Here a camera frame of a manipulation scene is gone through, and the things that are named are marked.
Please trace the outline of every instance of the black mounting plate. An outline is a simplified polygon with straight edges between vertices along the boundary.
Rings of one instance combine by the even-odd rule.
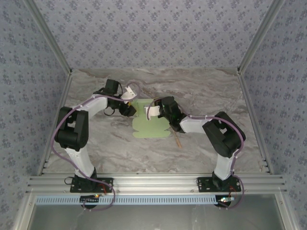
[[[212,177],[199,177],[196,180],[197,186],[198,186],[198,191],[200,193],[211,193],[211,192],[233,192],[233,190],[230,188],[231,186],[237,191],[241,192],[241,185],[240,181],[235,178],[231,177],[229,180],[229,183],[225,186],[225,189],[218,189],[214,184],[213,184],[213,179]]]
[[[113,178],[100,177],[97,178],[97,180],[106,182],[113,187]],[[106,185],[103,186],[102,184],[96,183],[95,188],[92,191],[88,191],[88,188],[84,189],[82,186],[80,186],[78,179],[75,177],[71,181],[71,193],[104,193],[105,189],[106,193],[112,193],[111,188]]]

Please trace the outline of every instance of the marble tabletop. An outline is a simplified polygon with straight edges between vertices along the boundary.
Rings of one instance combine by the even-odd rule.
[[[89,98],[107,79],[123,86],[137,81],[141,98],[174,96],[190,114],[215,115],[225,111],[245,132],[244,149],[236,161],[237,172],[263,172],[260,150],[235,72],[227,69],[75,69],[66,106]],[[135,138],[131,117],[116,111],[99,112],[90,120],[87,149],[98,172],[211,173],[217,153],[205,135],[171,133],[166,138]],[[67,154],[56,143],[56,149]],[[51,153],[45,172],[73,172],[67,162]]]

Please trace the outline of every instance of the white plastic part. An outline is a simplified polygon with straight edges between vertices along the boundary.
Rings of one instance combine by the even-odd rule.
[[[214,174],[220,178],[221,180],[226,180],[231,174],[231,164],[234,160],[234,155],[231,158],[222,157],[221,155],[217,155],[216,167],[214,169]]]
[[[129,100],[129,99],[132,99],[136,96],[136,94],[133,92],[133,90],[127,86],[125,87],[125,89],[127,90],[127,92],[125,92],[122,96],[121,96],[121,99],[124,99],[124,100]]]
[[[99,111],[107,108],[107,98],[106,97],[96,98],[97,96],[101,96],[101,95],[93,94],[92,97],[94,97],[94,100],[92,100],[90,103],[78,109],[78,110],[88,111],[88,119],[91,119]]]
[[[202,126],[207,123],[208,121],[211,121],[211,119],[202,119],[202,120],[196,120],[189,118],[188,116],[183,118],[180,122],[180,126],[182,130],[185,133],[204,133]]]
[[[148,106],[145,106],[144,109],[145,109],[145,114],[147,115]],[[159,105],[151,106],[149,109],[149,113],[148,113],[149,119],[147,119],[147,116],[146,116],[146,120],[150,120],[152,116],[159,116],[159,115],[160,115],[160,106]]]
[[[91,160],[88,156],[86,146],[80,151],[76,151],[74,149],[66,148],[65,151],[70,156],[71,160],[77,165],[77,167],[82,171],[86,176],[91,177],[94,172],[94,166],[91,163]],[[79,170],[75,170],[75,174],[79,177],[84,178],[84,176],[79,173]]]

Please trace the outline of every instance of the enclosure wall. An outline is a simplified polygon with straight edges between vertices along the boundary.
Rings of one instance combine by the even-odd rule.
[[[307,3],[289,0],[244,77],[271,155],[307,229]]]
[[[66,74],[22,0],[0,1],[0,229],[37,172]]]
[[[272,0],[36,0],[73,69],[237,67]]]

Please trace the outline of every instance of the blue patterned wall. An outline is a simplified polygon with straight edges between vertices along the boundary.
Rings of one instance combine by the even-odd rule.
[[[37,173],[66,74],[22,0],[0,1],[0,229]]]
[[[276,173],[307,230],[307,2],[287,0],[244,73]]]
[[[272,0],[35,0],[69,65],[236,67]]]

